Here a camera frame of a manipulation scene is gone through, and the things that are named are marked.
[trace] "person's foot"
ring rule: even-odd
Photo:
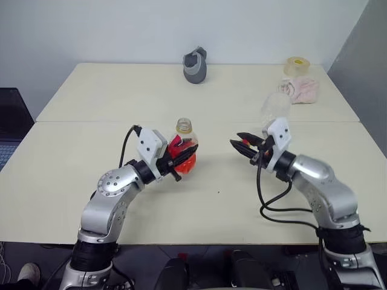
[[[39,281],[41,280],[41,271],[37,264],[27,263],[20,270],[18,281],[22,279],[28,279],[35,286],[38,286]]]

